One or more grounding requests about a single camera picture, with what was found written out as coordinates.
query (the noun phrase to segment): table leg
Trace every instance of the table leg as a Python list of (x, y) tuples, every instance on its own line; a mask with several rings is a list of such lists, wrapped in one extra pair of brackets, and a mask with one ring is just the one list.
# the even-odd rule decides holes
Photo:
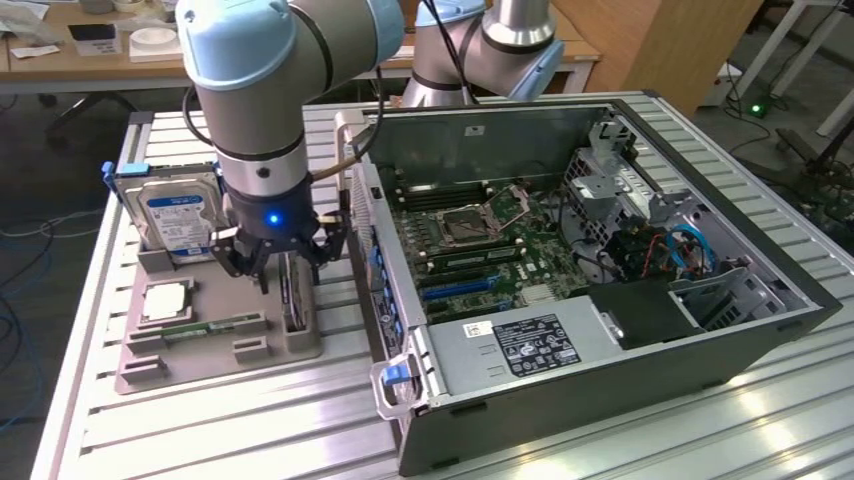
[(824, 123), (822, 123), (822, 126), (818, 127), (818, 130), (815, 130), (815, 133), (818, 133), (822, 137), (828, 137), (839, 128), (842, 120), (844, 120), (851, 111), (854, 111), (854, 89), (827, 117), (827, 120), (824, 120)]
[(567, 72), (565, 84), (563, 85), (563, 93), (583, 93), (589, 79), (593, 62), (579, 62), (569, 65)]
[(744, 95), (744, 92), (747, 92), (747, 88), (749, 88), (752, 81), (756, 79), (756, 76), (761, 71), (761, 67), (764, 67), (768, 58), (771, 58), (773, 50), (776, 50), (776, 47), (779, 47), (779, 44), (783, 41), (788, 30), (791, 30), (791, 26), (800, 17), (804, 8), (806, 3), (803, 1), (795, 0), (791, 8), (788, 9), (788, 13), (785, 13), (783, 20), (779, 22), (779, 25), (773, 29), (771, 38), (768, 38), (768, 41), (764, 42), (764, 46), (761, 47), (756, 58), (749, 64), (749, 67), (747, 68), (747, 71), (744, 72), (744, 75), (741, 75), (741, 79), (735, 86), (735, 91), (737, 92), (739, 97), (741, 97)]
[(771, 90), (771, 95), (776, 97), (783, 96), (783, 92), (788, 88), (788, 85), (791, 85), (791, 82), (793, 81), (795, 77), (800, 73), (800, 70), (803, 70), (803, 67), (810, 61), (810, 58), (812, 58), (812, 55), (815, 55), (815, 51), (818, 50), (818, 47), (822, 46), (822, 43), (824, 43), (824, 40), (827, 40), (827, 37), (830, 36), (830, 33), (832, 32), (834, 28), (836, 28), (839, 21), (846, 16), (847, 14), (840, 11), (836, 11), (835, 13), (831, 14), (824, 24), (815, 31), (815, 34), (810, 39), (810, 43), (807, 43), (807, 45), (803, 47), (803, 50), (797, 54), (797, 57), (795, 58), (793, 62), (791, 63), (791, 66), (785, 70), (785, 73), (783, 73), (783, 76), (779, 78), (776, 85), (773, 85), (773, 90)]

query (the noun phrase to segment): sticker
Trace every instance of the sticker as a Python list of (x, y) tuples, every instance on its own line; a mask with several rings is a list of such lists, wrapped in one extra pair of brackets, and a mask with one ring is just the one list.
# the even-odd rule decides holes
[(465, 136), (467, 137), (480, 137), (485, 133), (485, 126), (475, 125), (471, 127), (465, 127)]
[(581, 361), (553, 314), (495, 325), (492, 333), (516, 377)]
[(492, 333), (492, 322), (477, 322), (463, 325), (467, 338), (480, 337)]
[(496, 258), (505, 258), (505, 257), (512, 257), (516, 254), (516, 249), (513, 248), (508, 248), (507, 250), (497, 250), (495, 252), (489, 252), (485, 255), (485, 258), (488, 260), (495, 260)]
[(146, 203), (164, 248), (180, 256), (208, 253), (213, 226), (201, 218), (201, 195), (152, 198)]
[(451, 260), (449, 262), (447, 262), (447, 266), (457, 267), (460, 265), (468, 265), (469, 263), (480, 263), (480, 262), (483, 262), (483, 257), (471, 257), (471, 258), (463, 258), (460, 260)]

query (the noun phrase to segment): blue hard drive label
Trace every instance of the blue hard drive label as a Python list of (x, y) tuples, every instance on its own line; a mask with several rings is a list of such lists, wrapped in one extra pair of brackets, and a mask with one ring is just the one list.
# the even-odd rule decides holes
[(181, 197), (162, 197), (148, 200), (149, 207), (173, 207), (176, 205), (198, 204), (204, 207), (201, 195), (184, 195)]
[(180, 257), (206, 254), (213, 225), (202, 216), (201, 195), (152, 198), (146, 204), (164, 248)]
[(525, 377), (581, 361), (557, 317), (551, 314), (492, 326), (509, 371)]

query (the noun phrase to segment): aluminum table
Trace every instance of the aluminum table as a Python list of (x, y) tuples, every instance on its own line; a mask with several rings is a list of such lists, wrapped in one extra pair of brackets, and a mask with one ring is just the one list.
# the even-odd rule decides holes
[[(423, 475), (429, 479), (780, 478), (854, 473), (854, 261), (661, 99), (619, 96), (767, 232), (844, 308), (725, 385)], [(576, 95), (548, 97), (572, 99)], [(333, 162), (332, 117), (305, 108), (313, 169)], [(196, 122), (202, 125), (202, 118)], [(680, 181), (643, 145), (663, 188)], [(130, 125), (121, 161), (210, 159), (178, 113)], [(317, 210), (336, 208), (329, 183)], [(396, 478), (395, 444), (375, 413), (368, 342), (346, 261), (316, 287), (324, 354), (314, 360), (120, 396), (118, 343), (138, 236), (110, 197), (74, 319), (33, 478)]]

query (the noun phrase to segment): blue latch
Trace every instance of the blue latch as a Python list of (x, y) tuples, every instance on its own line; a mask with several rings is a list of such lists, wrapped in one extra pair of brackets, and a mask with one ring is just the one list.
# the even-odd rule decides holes
[(122, 177), (144, 177), (150, 172), (150, 165), (146, 163), (125, 163), (121, 165), (118, 175)]
[(379, 251), (379, 245), (373, 245), (373, 248), (370, 248), (370, 264), (376, 267), (383, 266), (383, 254)]
[(118, 191), (116, 189), (116, 165), (112, 162), (104, 162), (101, 165), (101, 181), (106, 188), (112, 193), (116, 194), (116, 198), (118, 202), (121, 202), (121, 197), (118, 196)]
[(409, 380), (412, 380), (412, 375), (409, 375), (409, 369), (404, 364), (391, 365), (383, 370), (383, 385), (387, 387), (405, 383)]

